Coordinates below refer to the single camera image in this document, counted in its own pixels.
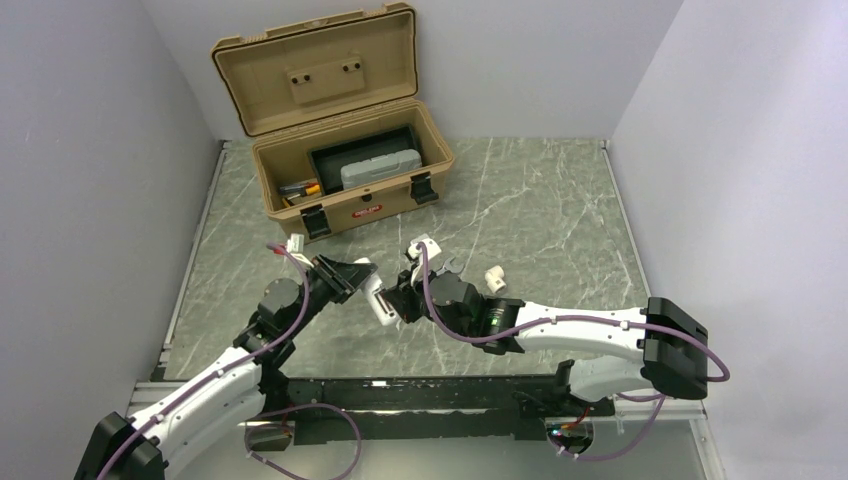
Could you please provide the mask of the white remote control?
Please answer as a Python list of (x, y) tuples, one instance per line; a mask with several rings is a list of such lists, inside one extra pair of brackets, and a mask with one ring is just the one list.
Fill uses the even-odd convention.
[(368, 276), (360, 286), (360, 291), (382, 326), (389, 327), (399, 322), (400, 316), (397, 310), (383, 298), (385, 287), (377, 272)]

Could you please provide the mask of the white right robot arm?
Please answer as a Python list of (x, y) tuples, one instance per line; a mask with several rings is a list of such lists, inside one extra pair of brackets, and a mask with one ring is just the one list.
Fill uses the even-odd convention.
[(451, 338), (493, 355), (563, 350), (590, 354), (559, 364), (551, 401), (574, 415), (588, 402), (652, 388), (684, 400), (708, 394), (708, 331), (671, 300), (646, 306), (580, 310), (485, 295), (452, 272), (414, 279), (403, 272), (377, 298), (392, 319), (425, 317)]

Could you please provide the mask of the white pipe elbow fitting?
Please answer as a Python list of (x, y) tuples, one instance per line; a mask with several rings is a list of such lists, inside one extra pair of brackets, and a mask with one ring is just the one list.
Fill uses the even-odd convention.
[(505, 281), (505, 271), (500, 265), (495, 265), (487, 269), (484, 273), (484, 280), (486, 282), (487, 288), (494, 295), (498, 295), (507, 287)]

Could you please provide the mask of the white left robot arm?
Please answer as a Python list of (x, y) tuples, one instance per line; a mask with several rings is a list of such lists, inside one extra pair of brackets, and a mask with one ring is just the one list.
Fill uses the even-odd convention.
[(287, 380), (279, 369), (295, 350), (295, 336), (325, 306), (360, 291), (377, 271), (365, 259), (287, 257), (300, 278), (270, 282), (247, 327), (200, 374), (130, 416), (112, 412), (101, 419), (76, 478), (174, 479), (237, 424), (255, 416), (272, 420), (285, 411)]

